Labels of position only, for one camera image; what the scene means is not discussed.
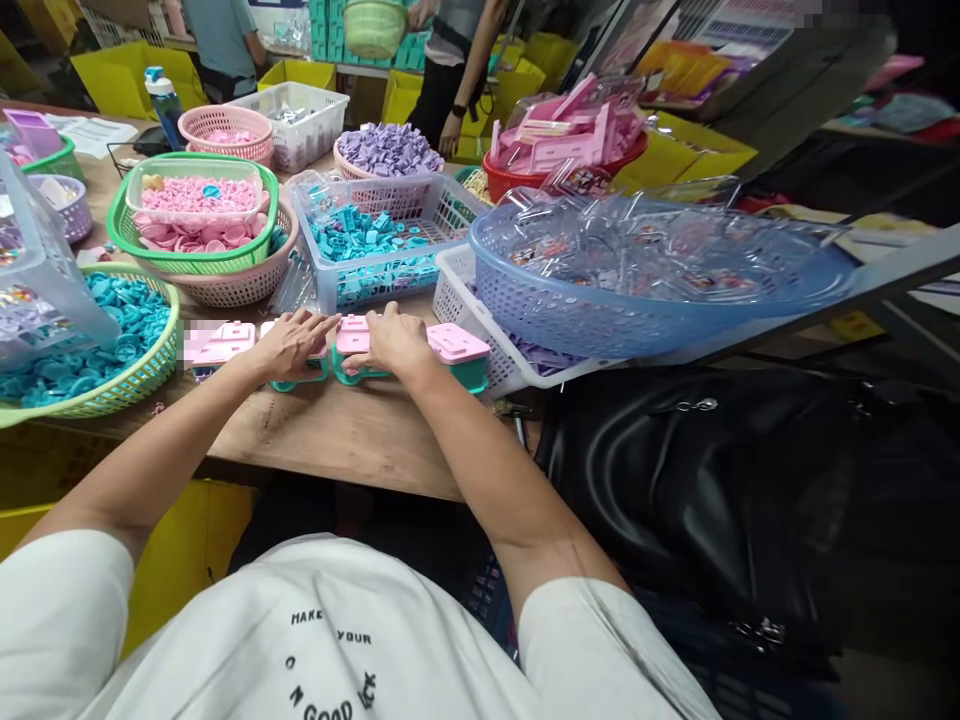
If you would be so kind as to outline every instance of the purple plastic piece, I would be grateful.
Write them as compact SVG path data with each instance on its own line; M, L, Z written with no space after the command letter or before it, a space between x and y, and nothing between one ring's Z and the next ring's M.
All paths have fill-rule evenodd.
M430 149L427 139L409 123L367 123L346 132L338 141L343 158L364 172L379 177L403 177L440 169L443 159Z

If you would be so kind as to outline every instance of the worker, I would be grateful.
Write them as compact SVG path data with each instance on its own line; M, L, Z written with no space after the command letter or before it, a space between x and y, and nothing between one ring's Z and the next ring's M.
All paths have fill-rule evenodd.
M283 543L201 592L115 667L134 567L224 424L265 382L315 377L307 356L340 316L299 310L128 438L0 564L4 717L719 720L423 321L395 302L367 319L370 352L345 365L393 373L435 433L503 569L522 670L437 585L329 534Z
M247 0L183 0L187 29L197 41L200 82L214 103L257 90L257 68L267 62Z
M433 18L433 32L424 48L423 92L407 122L445 157L456 153L467 113L477 117L490 52L508 4L508 0L420 0L410 7L410 30L420 32Z

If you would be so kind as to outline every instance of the white paper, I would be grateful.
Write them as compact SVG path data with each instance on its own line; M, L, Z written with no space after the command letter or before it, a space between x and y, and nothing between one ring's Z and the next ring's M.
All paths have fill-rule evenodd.
M128 142L140 132L133 125L115 123L102 118L47 115L47 120L61 135L73 140L76 151L102 160L109 155L107 143Z

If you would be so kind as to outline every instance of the pink basket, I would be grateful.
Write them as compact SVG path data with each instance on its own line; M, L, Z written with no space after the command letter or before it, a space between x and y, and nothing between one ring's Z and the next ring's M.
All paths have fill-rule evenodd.
M233 105L204 105L187 110L180 116L177 126L193 146L193 152L233 155L254 162L260 162L260 158L273 154L273 141L270 138L273 127L267 118L253 110ZM239 145L225 145L206 140L216 130L247 131L253 135L254 140Z
M90 215L90 205L87 204L87 188L76 178L66 175L30 175L30 181L39 188L43 181L52 177L64 187L70 188L76 197L69 205L57 210L57 214L66 225L67 242L73 245L83 240L93 229L93 217Z
M175 285L178 290L208 307L242 307L259 302L277 289L287 272L287 258L300 235L297 215L286 200L280 200L277 225L289 235L287 242L273 255L249 270L228 275L168 275L150 266L150 273Z
M367 172L366 170L361 170L353 163L349 162L343 155L340 154L340 140L338 139L333 144L333 161L337 166L337 170L340 171L340 174L343 175L344 180L389 180L390 178L382 178L379 175L374 175L373 173ZM436 169L435 172L443 172L443 161L440 162L440 166Z

